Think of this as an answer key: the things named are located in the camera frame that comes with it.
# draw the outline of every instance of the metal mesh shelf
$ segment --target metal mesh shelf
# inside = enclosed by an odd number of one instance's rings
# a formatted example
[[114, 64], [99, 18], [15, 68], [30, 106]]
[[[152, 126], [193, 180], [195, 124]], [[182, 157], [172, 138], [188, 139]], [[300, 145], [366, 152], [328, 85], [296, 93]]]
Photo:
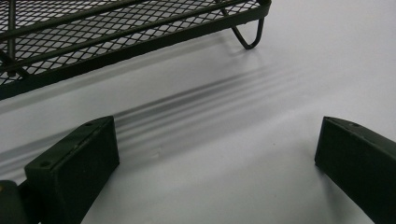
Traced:
[[[15, 95], [10, 91], [19, 94], [180, 41], [263, 19], [270, 4], [260, 0], [18, 0], [15, 29], [9, 30], [9, 4], [2, 1], [0, 99]], [[15, 41], [14, 46], [9, 45], [10, 40]], [[8, 57], [10, 48], [15, 53]], [[27, 80], [29, 85], [21, 85]]]

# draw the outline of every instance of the metal frame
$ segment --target metal frame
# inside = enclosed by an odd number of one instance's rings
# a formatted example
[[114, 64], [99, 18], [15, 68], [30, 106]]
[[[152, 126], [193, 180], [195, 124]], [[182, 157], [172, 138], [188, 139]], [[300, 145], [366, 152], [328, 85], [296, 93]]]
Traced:
[[[84, 42], [78, 42], [64, 48], [40, 53], [28, 58], [18, 59], [16, 57], [16, 45], [18, 45], [18, 40], [23, 39], [26, 36], [36, 34], [37, 32], [44, 32], [48, 29], [55, 29], [65, 24], [73, 24], [77, 21], [85, 20], [90, 17], [111, 13], [121, 10], [125, 7], [138, 6], [138, 4], [144, 4], [146, 2], [153, 1], [116, 1], [99, 7], [93, 7], [73, 14], [64, 15], [56, 19], [41, 21], [24, 27], [16, 28], [17, 4], [16, 0], [9, 0], [8, 30], [0, 34], [0, 44], [7, 41], [7, 53], [5, 53], [5, 50], [0, 49], [0, 61], [2, 62], [2, 64], [0, 64], [0, 75], [7, 73], [7, 76], [13, 77], [14, 81], [0, 85], [0, 100], [43, 87], [60, 80], [78, 76], [91, 70], [98, 69], [112, 63], [117, 63], [119, 61], [126, 60], [134, 56], [153, 51], [155, 49], [171, 46], [182, 41], [193, 39], [202, 35], [208, 35], [223, 29], [232, 28], [234, 34], [245, 49], [253, 49], [255, 46], [257, 46], [262, 37], [264, 17], [268, 14], [271, 0], [213, 1], [214, 2], [207, 7], [199, 7], [194, 10], [177, 14], [175, 16], [130, 27], [126, 30], [120, 30], [112, 34], [101, 35], [97, 38], [88, 39]], [[242, 5], [244, 6], [246, 3], [255, 3], [258, 5], [243, 11], [232, 11], [232, 13], [229, 12], [230, 8]], [[210, 14], [215, 15], [214, 19], [211, 19], [210, 21], [205, 21], [181, 28], [169, 34], [152, 36], [150, 39], [136, 42], [131, 46], [124, 46], [120, 49], [114, 50], [112, 49], [100, 55], [94, 55], [90, 58], [78, 60], [78, 62], [71, 64], [65, 63], [60, 67], [51, 68], [39, 74], [32, 74], [29, 71], [29, 66], [31, 64], [45, 62], [56, 57], [78, 52], [82, 49], [92, 48], [118, 38], [123, 38], [124, 36], [140, 34], [150, 29], [155, 30], [158, 29], [158, 27], [162, 27], [164, 25], [174, 24], [175, 22], [179, 21], [185, 22], [191, 18], [199, 18], [203, 15]], [[252, 44], [248, 44], [236, 26], [255, 20], [259, 22], [257, 36]]]

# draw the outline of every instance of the wire mesh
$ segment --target wire mesh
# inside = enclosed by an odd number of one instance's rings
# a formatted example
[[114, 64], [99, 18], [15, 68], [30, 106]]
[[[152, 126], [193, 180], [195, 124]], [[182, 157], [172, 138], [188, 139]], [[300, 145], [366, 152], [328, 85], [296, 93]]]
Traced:
[[[116, 0], [17, 1], [17, 28], [31, 25], [35, 22], [52, 20], [114, 1]], [[23, 61], [34, 58], [38, 55], [64, 49], [88, 40], [126, 31], [141, 25], [150, 24], [227, 1], [230, 0], [222, 0], [218, 3], [215, 0], [144, 1], [129, 7], [94, 15], [83, 20], [58, 25], [50, 29], [18, 37], [16, 39], [16, 60]], [[258, 6], [259, 4], [256, 0], [247, 0], [244, 3], [226, 7], [225, 9], [230, 15], [233, 15]], [[4, 7], [7, 7], [7, 4], [0, 4], [0, 12], [6, 11]], [[45, 61], [29, 64], [23, 68], [32, 75], [41, 74], [50, 69], [70, 65], [92, 57], [98, 57], [113, 50], [130, 47], [142, 41], [158, 38], [162, 35], [171, 34], [222, 17], [224, 16], [220, 10], [210, 11], [184, 20], [174, 21], [121, 38], [112, 39], [89, 48], [57, 55]], [[3, 16], [2, 13], [0, 16], [0, 30], [4, 32], [5, 29], [7, 29], [7, 16]], [[0, 49], [6, 48], [7, 45], [5, 43], [0, 43]], [[21, 78], [18, 76], [11, 78], [6, 73], [0, 74], [0, 85], [19, 79]]]

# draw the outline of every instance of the dark green plastic part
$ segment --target dark green plastic part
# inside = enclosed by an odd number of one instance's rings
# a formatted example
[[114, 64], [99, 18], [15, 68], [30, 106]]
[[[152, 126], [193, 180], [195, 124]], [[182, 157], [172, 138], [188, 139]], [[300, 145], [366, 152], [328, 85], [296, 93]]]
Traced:
[[21, 195], [15, 182], [0, 181], [0, 223], [29, 224]]
[[114, 119], [85, 123], [26, 165], [38, 193], [42, 224], [78, 224], [119, 165]]
[[396, 143], [359, 124], [324, 118], [316, 165], [375, 223], [396, 223]]

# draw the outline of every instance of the white floor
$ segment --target white floor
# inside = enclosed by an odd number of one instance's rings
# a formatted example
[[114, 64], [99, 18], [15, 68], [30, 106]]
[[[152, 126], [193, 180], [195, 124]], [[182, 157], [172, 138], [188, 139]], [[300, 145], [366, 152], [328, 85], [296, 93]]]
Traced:
[[275, 0], [254, 50], [223, 31], [1, 101], [0, 179], [114, 115], [121, 164], [84, 224], [373, 223], [314, 155], [323, 116], [396, 141], [395, 10]]

